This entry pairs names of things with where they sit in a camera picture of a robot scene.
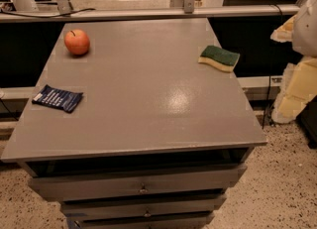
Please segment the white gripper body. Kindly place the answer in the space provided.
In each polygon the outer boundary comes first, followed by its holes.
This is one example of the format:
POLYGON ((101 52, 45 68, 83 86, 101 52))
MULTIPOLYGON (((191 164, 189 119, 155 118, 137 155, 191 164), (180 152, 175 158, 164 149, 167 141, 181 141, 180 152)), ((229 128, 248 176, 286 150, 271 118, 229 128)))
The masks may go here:
POLYGON ((294 19, 292 48, 308 57, 317 57, 317 0, 307 0, 294 19))

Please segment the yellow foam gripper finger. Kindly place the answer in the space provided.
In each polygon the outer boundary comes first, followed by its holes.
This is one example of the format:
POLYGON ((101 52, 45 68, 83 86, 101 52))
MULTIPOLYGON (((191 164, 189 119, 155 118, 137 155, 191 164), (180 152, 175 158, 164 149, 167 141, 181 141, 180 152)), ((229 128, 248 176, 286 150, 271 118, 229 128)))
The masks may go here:
POLYGON ((270 38, 273 41, 279 43, 291 42, 292 41, 292 32, 294 26, 295 15, 289 18, 286 22, 284 22, 281 26, 275 29, 270 38))
POLYGON ((271 119, 279 124, 293 121, 316 95, 317 58, 303 57, 298 64, 289 63, 273 104, 271 119))

